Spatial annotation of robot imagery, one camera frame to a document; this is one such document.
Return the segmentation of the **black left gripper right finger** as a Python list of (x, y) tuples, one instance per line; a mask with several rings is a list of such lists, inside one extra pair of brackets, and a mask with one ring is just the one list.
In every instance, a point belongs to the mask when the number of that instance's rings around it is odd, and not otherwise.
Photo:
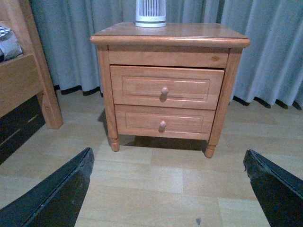
[(303, 181), (252, 149), (243, 164), (270, 226), (301, 227)]

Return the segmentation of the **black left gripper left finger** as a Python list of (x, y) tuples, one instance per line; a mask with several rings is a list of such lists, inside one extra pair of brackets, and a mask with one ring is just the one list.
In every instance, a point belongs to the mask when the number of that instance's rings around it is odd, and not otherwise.
[(2, 227), (73, 227), (87, 194), (94, 153), (86, 148), (0, 210)]

